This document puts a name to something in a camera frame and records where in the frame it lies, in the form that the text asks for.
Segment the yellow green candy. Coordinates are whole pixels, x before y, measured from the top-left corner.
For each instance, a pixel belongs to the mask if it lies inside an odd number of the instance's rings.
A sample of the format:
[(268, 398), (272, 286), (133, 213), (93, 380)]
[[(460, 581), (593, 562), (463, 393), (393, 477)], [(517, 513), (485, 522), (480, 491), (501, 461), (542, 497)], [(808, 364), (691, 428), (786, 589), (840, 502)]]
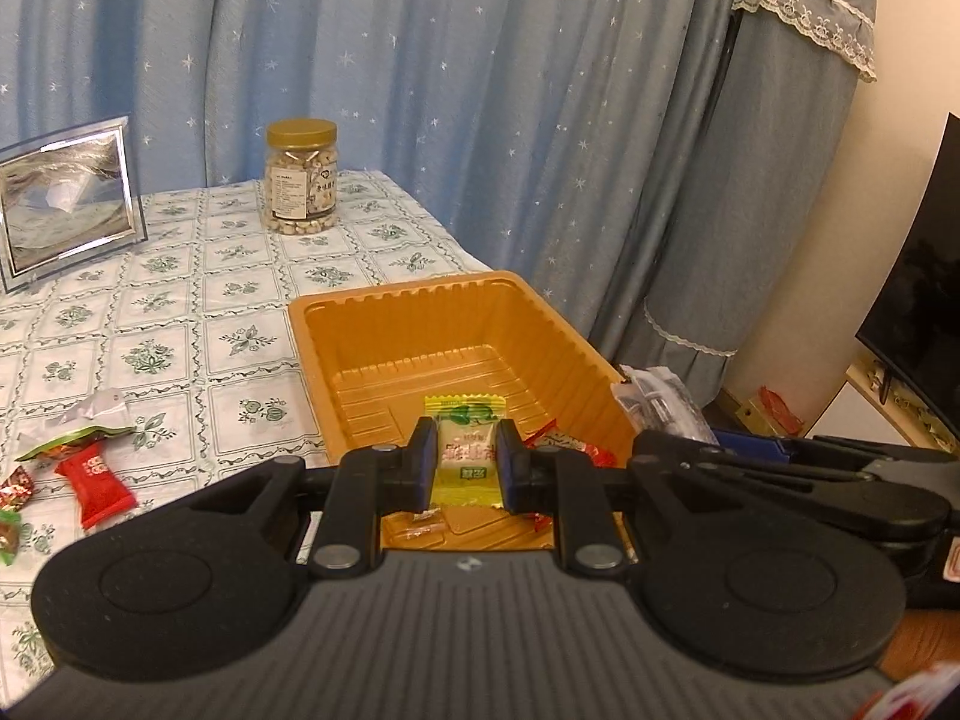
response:
[(425, 415), (436, 424), (438, 460), (431, 504), (434, 507), (503, 505), (496, 429), (506, 417), (500, 395), (428, 395)]

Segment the red snack packet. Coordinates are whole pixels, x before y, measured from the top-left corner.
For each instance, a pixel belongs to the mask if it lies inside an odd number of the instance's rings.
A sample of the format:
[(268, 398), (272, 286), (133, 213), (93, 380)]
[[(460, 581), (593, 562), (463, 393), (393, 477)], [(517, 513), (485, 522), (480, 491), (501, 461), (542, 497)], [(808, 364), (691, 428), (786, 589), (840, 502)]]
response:
[(107, 465), (101, 442), (93, 442), (60, 460), (55, 473), (65, 478), (75, 493), (83, 530), (91, 530), (137, 507), (132, 491)]

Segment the green foil snack packet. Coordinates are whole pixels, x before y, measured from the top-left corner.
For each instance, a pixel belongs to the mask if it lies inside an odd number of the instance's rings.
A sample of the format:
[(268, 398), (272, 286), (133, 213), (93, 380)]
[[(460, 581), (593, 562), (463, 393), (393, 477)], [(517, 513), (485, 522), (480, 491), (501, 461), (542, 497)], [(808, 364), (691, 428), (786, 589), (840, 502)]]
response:
[(98, 440), (115, 439), (116, 437), (130, 436), (135, 433), (135, 427), (103, 427), (91, 426), (76, 429), (71, 433), (66, 433), (60, 437), (41, 442), (41, 444), (28, 447), (20, 452), (14, 460), (18, 463), (31, 460), (43, 460), (43, 458), (55, 458), (70, 454), (75, 450), (83, 449), (89, 444), (94, 444)]

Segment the small red foil candy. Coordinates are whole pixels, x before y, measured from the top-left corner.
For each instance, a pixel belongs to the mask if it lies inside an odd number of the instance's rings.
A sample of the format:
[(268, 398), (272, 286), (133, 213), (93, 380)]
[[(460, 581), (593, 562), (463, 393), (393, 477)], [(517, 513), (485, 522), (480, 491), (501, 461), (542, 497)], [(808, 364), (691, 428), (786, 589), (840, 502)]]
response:
[(0, 483), (0, 509), (20, 512), (34, 494), (34, 481), (21, 465), (16, 465), (5, 481)]

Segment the red bag on floor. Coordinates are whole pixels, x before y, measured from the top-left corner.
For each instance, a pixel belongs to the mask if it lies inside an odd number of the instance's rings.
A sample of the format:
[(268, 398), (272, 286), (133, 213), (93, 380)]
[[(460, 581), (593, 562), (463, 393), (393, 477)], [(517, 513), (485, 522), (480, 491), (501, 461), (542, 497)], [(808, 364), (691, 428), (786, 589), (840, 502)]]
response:
[(793, 410), (789, 408), (788, 403), (782, 399), (780, 394), (777, 394), (771, 388), (760, 387), (758, 398), (765, 415), (785, 436), (796, 437), (802, 434), (804, 421), (799, 416), (794, 415)]

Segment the red candies in tray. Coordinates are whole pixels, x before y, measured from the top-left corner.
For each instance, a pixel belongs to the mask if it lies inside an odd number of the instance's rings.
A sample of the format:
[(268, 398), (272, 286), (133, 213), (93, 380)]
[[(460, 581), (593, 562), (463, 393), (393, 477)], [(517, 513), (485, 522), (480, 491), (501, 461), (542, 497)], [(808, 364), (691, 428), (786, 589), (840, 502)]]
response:
[(587, 504), (597, 500), (596, 491), (601, 489), (601, 475), (586, 473), (580, 461), (576, 461), (574, 470), (562, 461), (562, 472), (556, 473), (556, 454), (586, 457), (592, 468), (617, 466), (617, 459), (608, 450), (570, 436), (555, 419), (524, 437), (523, 445), (519, 460), (514, 462), (512, 490), (523, 503), (521, 517), (540, 538), (553, 527), (555, 511), (584, 517)]

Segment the white tv cabinet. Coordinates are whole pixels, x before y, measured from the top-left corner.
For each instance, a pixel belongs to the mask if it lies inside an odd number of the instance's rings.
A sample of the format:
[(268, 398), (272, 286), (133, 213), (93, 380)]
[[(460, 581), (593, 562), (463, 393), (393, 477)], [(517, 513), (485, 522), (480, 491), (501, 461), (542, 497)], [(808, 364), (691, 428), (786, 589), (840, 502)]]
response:
[(958, 454), (958, 437), (906, 383), (875, 358), (856, 359), (825, 410), (805, 429), (814, 437), (872, 440)]

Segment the clear plastic packet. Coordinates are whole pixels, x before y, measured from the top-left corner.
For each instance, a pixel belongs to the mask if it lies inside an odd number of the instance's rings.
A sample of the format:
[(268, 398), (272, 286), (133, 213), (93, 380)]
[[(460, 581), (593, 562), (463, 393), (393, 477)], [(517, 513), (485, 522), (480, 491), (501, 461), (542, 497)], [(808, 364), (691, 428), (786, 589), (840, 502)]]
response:
[(669, 367), (644, 369), (620, 366), (622, 380), (610, 385), (612, 395), (630, 419), (636, 433), (659, 431), (701, 444), (718, 445), (700, 408), (682, 379)]

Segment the orange plastic tray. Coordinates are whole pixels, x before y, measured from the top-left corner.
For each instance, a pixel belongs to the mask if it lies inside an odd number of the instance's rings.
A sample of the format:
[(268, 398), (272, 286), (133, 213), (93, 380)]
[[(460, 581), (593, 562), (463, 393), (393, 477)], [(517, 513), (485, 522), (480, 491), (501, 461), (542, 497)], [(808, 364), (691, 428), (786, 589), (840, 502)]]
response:
[[(613, 516), (623, 511), (635, 429), (610, 390), (619, 376), (523, 278), (492, 271), (301, 296), (290, 319), (325, 449), (337, 463), (368, 445), (407, 444), (427, 416), (428, 395), (500, 395), (521, 439), (555, 419), (570, 436), (608, 450), (617, 466), (599, 472)], [(306, 473), (299, 495), (322, 511), (337, 468)], [(434, 507), (430, 497), (428, 509), (448, 526), (415, 538), (417, 548), (553, 548), (553, 527), (540, 538), (505, 504)], [(322, 577), (322, 518), (308, 566)]]

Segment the black television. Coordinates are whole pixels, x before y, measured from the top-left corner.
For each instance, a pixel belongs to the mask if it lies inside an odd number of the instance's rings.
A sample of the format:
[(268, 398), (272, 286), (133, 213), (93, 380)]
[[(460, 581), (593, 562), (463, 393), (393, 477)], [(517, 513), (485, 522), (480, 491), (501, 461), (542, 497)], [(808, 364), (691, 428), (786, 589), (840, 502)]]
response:
[(958, 431), (958, 117), (947, 117), (923, 200), (856, 338)]

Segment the floral white tablecloth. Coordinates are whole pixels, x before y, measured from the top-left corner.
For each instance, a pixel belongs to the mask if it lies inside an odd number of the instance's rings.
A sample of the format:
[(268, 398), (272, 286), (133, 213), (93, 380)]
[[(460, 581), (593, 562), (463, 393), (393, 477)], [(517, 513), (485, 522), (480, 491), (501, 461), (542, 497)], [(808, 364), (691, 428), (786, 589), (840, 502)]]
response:
[(103, 388), (133, 424), (104, 460), (140, 511), (274, 455), (324, 465), (290, 302), (477, 268), (381, 172), (338, 187), (337, 222), (312, 236), (267, 229), (256, 182), (149, 195), (143, 245), (3, 299), (3, 466), (23, 434)]

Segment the nut jar with gold lid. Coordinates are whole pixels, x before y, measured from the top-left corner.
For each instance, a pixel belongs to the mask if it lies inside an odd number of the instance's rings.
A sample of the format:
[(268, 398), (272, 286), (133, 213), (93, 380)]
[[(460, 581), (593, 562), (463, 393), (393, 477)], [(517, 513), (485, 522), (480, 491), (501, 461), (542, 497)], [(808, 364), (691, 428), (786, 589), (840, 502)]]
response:
[(286, 236), (335, 224), (337, 126), (325, 119), (281, 119), (265, 130), (265, 221)]

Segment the blue star curtain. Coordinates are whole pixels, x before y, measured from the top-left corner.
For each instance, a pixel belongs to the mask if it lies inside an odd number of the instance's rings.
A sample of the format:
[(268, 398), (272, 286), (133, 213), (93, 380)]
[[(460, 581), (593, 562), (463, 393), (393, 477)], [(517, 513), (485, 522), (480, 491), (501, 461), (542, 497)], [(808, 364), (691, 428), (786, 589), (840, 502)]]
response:
[(2, 138), (128, 115), (146, 192), (319, 117), (609, 344), (640, 305), (731, 0), (2, 0)]

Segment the grey lace-trimmed curtain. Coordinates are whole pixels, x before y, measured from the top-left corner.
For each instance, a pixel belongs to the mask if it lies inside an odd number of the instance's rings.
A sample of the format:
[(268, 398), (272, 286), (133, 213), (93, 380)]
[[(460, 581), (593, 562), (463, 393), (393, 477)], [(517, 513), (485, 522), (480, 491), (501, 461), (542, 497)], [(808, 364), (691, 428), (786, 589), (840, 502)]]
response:
[(802, 236), (857, 85), (875, 0), (732, 0), (721, 75), (641, 296), (597, 343), (715, 399)]

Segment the silver picture frame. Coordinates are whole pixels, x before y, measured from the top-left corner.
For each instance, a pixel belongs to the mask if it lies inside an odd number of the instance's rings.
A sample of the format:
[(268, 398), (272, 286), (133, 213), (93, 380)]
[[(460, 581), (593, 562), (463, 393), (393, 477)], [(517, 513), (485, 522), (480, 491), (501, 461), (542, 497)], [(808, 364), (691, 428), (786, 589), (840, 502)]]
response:
[(148, 239), (127, 115), (2, 149), (2, 291)]

